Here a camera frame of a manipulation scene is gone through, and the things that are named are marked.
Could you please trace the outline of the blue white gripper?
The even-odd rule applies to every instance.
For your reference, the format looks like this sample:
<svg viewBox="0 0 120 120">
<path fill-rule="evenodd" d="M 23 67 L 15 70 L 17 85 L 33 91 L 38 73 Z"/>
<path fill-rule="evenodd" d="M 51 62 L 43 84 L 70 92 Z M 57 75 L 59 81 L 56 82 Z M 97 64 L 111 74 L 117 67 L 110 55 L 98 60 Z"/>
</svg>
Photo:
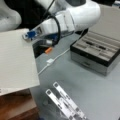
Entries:
<svg viewBox="0 0 120 120">
<path fill-rule="evenodd" d="M 51 15 L 48 19 L 37 25 L 35 28 L 28 30 L 23 34 L 24 40 L 36 40 L 40 37 L 57 34 L 61 37 L 64 32 L 72 31 L 72 19 L 70 15 L 60 14 Z"/>
</svg>

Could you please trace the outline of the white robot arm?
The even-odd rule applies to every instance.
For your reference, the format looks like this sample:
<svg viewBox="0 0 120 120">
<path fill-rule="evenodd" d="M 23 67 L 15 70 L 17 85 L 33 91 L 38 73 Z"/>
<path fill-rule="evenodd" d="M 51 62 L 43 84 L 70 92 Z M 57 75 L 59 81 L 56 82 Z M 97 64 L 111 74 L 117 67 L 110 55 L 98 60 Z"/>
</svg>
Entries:
<svg viewBox="0 0 120 120">
<path fill-rule="evenodd" d="M 96 24 L 100 18 L 100 6 L 93 0 L 83 5 L 71 5 L 69 0 L 55 0 L 51 15 L 32 30 L 23 34 L 25 40 L 51 35 L 85 30 Z"/>
</svg>

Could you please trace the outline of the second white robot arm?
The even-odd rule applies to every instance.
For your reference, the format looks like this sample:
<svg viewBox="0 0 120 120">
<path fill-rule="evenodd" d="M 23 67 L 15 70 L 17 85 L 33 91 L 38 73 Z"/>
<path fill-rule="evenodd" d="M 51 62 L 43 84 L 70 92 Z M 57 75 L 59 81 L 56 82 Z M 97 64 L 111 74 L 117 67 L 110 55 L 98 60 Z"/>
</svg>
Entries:
<svg viewBox="0 0 120 120">
<path fill-rule="evenodd" d="M 63 12 L 57 16 L 50 16 L 32 30 L 28 28 L 17 29 L 21 23 L 21 16 L 18 12 L 10 9 L 4 0 L 0 0 L 0 40 L 37 40 L 40 37 L 57 34 L 61 37 L 64 32 L 71 31 L 69 13 Z"/>
</svg>

